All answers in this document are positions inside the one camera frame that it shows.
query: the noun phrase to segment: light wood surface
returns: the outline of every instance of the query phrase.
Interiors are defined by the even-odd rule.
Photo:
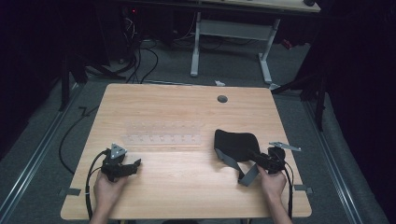
[[[227,96],[228,102],[218,102],[219,95]],[[198,146],[127,147],[121,138],[127,132],[125,123],[136,121],[198,121],[201,142]],[[86,176],[95,156],[111,143],[128,150],[124,164],[142,159],[137,175],[129,177],[113,218],[268,217],[260,176],[249,187],[237,184],[238,173],[216,156],[216,129],[254,133],[263,152],[269,142],[288,143],[272,94],[264,88],[110,84],[70,186],[81,193],[66,197],[62,218],[88,219]],[[286,161],[294,171],[294,184],[302,184],[288,150]],[[293,196],[293,216],[310,216],[305,192],[295,191]],[[288,198],[286,187],[285,206]]]
[[[312,7],[309,7],[303,0],[201,0],[201,2],[232,4],[246,7],[265,7],[301,12],[320,12],[318,4],[315,3]]]

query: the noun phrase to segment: human hand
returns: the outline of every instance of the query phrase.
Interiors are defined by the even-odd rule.
[[[96,207],[93,212],[91,223],[102,223],[107,220],[108,215],[118,201],[123,187],[127,183],[128,176],[119,178],[116,182],[110,182],[101,171],[98,172],[93,192],[96,198]]]
[[[280,200],[286,186],[286,177],[282,172],[269,175],[260,165],[257,166],[262,176],[262,192],[267,201]]]

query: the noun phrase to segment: clear grid organizer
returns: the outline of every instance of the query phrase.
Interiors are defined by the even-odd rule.
[[[200,126],[198,121],[128,121],[122,141],[125,146],[200,145]]]

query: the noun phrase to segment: table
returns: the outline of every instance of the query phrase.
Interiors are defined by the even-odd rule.
[[[240,7],[261,7],[271,8],[280,10],[293,10],[300,12],[320,12],[320,7],[314,4],[312,7],[308,7],[301,0],[200,0],[202,3],[217,3],[225,5],[235,5]],[[270,48],[274,42],[276,31],[280,19],[275,19],[273,25],[258,25],[258,24],[246,24],[239,22],[228,22],[228,21],[212,21],[212,20],[201,20],[201,13],[197,13],[197,20],[195,25],[195,42],[194,50],[192,52],[191,60],[191,76],[198,76],[199,68],[199,56],[200,56],[200,35],[219,35],[225,37],[237,37],[245,39],[263,40],[266,41],[266,45],[263,48],[263,52],[259,54],[260,66],[262,68],[262,75],[264,81],[268,84],[272,83],[270,71],[268,69],[267,57]]]
[[[218,96],[228,101],[220,103]],[[125,146],[127,124],[193,122],[198,124],[195,144]],[[271,92],[264,88],[110,84],[106,88],[92,130],[78,163],[61,216],[88,219],[85,179],[94,157],[114,142],[128,150],[124,164],[142,159],[137,175],[129,182],[111,218],[243,218],[269,217],[262,197],[260,177],[249,187],[237,184],[238,173],[217,158],[216,129],[254,133],[261,150],[268,143],[288,143]],[[294,184],[302,185],[290,151],[286,161],[294,172]],[[251,164],[241,164],[248,169]],[[282,195],[287,204],[288,187]],[[293,216],[307,217],[311,207],[305,191],[293,193]],[[92,195],[92,207],[95,207]]]

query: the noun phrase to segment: gray carpet floor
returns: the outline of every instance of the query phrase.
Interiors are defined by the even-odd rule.
[[[215,81],[219,80],[226,86],[268,88],[269,85],[263,82],[257,58],[260,44],[260,42],[252,43],[241,48],[235,44],[226,43],[213,50],[203,49],[198,77],[190,77],[191,46],[166,47],[158,44],[151,49],[158,55],[158,65],[146,81],[158,84],[176,82],[214,86]],[[143,47],[145,46],[153,46],[153,42],[146,42]],[[308,50],[309,46],[285,49],[280,45],[274,45],[268,58],[274,83],[282,85],[294,80]],[[141,66],[137,73],[139,78],[142,78],[156,62],[156,57],[150,51],[142,49],[141,53]],[[111,69],[117,69],[119,66],[122,65],[115,63]],[[64,115],[63,122],[49,142],[46,156],[12,210],[8,223],[87,223],[86,220],[66,221],[60,217],[65,197],[64,191],[68,189],[73,176],[61,165],[58,149],[67,130],[81,118],[81,108],[86,107],[90,110],[99,105],[106,85],[114,82],[121,81],[90,76],[88,83],[82,87],[76,100]],[[295,218],[294,223],[350,223],[321,150],[316,126],[312,124],[312,118],[307,113],[305,103],[300,101],[297,91],[286,91],[274,95],[274,98],[290,144],[303,149],[303,152],[294,153],[294,157],[301,177],[309,188],[308,199],[313,211],[310,217]],[[58,84],[52,90],[49,99],[30,118],[28,126],[14,147],[0,162],[0,170],[6,171],[0,172],[2,180],[0,202],[6,200],[44,133],[59,114],[60,105],[61,86]],[[64,161],[73,170],[78,165],[94,118],[95,114],[92,113],[83,119],[64,139],[62,150]],[[337,166],[360,212],[361,222],[388,223],[348,150],[332,112],[329,97],[326,98],[323,128],[323,134]],[[272,223],[272,220],[270,218],[255,219],[253,223]]]

